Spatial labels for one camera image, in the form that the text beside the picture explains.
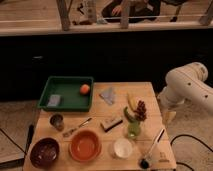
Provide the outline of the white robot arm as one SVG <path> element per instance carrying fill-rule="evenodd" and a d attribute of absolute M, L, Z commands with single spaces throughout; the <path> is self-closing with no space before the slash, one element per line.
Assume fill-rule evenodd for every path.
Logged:
<path fill-rule="evenodd" d="M 173 108 L 186 99 L 213 114 L 213 88 L 205 84 L 207 78 L 208 70 L 200 62 L 174 68 L 166 74 L 166 86 L 157 96 L 164 125 L 174 119 L 176 112 Z"/>

